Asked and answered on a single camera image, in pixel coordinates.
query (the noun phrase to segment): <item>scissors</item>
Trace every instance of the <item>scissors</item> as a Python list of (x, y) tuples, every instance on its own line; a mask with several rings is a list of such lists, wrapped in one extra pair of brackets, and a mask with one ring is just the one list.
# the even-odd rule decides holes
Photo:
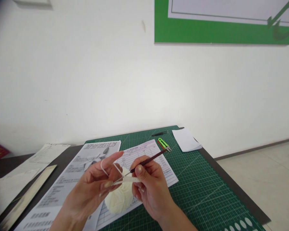
[(161, 143), (161, 145), (162, 145), (167, 151), (169, 151), (169, 152), (172, 151), (171, 148), (169, 147), (169, 145), (166, 144), (166, 142), (163, 141), (161, 138), (158, 138), (158, 141)]

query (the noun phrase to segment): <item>ruler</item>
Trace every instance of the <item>ruler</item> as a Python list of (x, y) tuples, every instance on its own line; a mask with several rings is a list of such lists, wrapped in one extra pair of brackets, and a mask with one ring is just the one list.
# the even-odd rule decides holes
[(4, 218), (0, 224), (0, 230), (8, 231), (12, 225), (17, 221), (19, 216), (23, 213), (28, 204), (32, 201), (35, 194), (43, 186), (47, 178), (50, 176), (52, 171), (57, 167), (57, 165), (47, 167), (38, 179), (31, 185), (28, 191), (22, 196), (15, 207), (10, 211), (10, 213)]

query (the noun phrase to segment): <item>green cutting mat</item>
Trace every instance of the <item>green cutting mat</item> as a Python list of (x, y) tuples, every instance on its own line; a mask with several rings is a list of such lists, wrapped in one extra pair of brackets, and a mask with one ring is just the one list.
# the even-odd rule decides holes
[[(172, 149), (172, 152), (165, 154), (165, 158), (179, 179), (178, 183), (169, 188), (171, 196), (199, 231), (264, 231), (261, 224), (199, 151), (181, 151), (171, 131), (178, 129), (178, 126), (171, 126), (90, 140), (86, 143), (121, 140), (120, 150), (125, 150), (152, 139), (157, 141), (161, 137)], [(152, 134), (167, 130), (168, 134), (151, 137)], [(102, 230), (160, 229), (158, 223), (141, 205)]]

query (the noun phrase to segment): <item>tiled floor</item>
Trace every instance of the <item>tiled floor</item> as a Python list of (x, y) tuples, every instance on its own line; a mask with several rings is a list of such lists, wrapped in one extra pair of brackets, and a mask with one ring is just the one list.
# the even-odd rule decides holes
[(266, 230), (289, 231), (289, 142), (218, 163), (272, 220)]

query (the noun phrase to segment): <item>instruction sheet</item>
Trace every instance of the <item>instruction sheet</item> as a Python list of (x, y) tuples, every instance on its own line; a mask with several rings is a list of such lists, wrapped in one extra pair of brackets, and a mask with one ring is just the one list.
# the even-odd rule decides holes
[[(68, 164), (52, 187), (28, 213), (15, 230), (49, 230), (63, 202), (91, 163), (98, 162), (119, 151), (121, 141), (85, 144)], [(102, 204), (89, 216), (83, 230), (94, 230)]]
[(33, 156), (5, 175), (3, 178), (10, 177), (16, 174), (24, 173), (30, 170), (38, 169), (35, 176), (44, 170), (54, 159), (64, 152), (69, 144), (52, 144), (47, 143)]
[[(124, 150), (123, 156), (117, 160), (117, 163), (120, 166), (125, 167), (126, 169), (130, 169), (132, 163), (134, 162), (136, 158), (143, 156), (143, 155), (152, 157), (159, 152), (160, 152), (160, 149), (158, 148), (155, 140), (150, 140), (136, 147)], [(157, 157), (154, 161), (161, 165), (164, 175), (166, 177), (168, 187), (172, 186), (173, 184), (179, 181), (163, 154)], [(128, 212), (130, 212), (131, 210), (133, 210), (134, 208), (138, 207), (141, 204), (142, 202), (138, 201), (134, 197), (132, 204), (126, 211), (120, 214), (111, 214), (108, 211), (105, 205), (105, 202), (103, 202), (101, 213), (98, 217), (96, 230), (99, 230), (105, 227), (106, 225), (109, 225), (111, 222), (117, 220), (118, 218), (127, 214)]]

